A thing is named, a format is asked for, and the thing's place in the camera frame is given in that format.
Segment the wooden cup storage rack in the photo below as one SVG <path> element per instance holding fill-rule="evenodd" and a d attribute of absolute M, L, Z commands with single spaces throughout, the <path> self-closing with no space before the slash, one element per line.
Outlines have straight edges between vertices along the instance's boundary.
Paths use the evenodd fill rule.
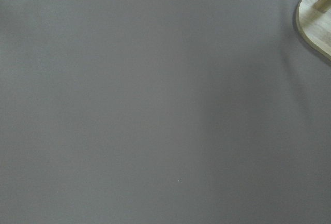
<path fill-rule="evenodd" d="M 300 0 L 296 25 L 304 41 L 330 59 L 330 0 Z"/>

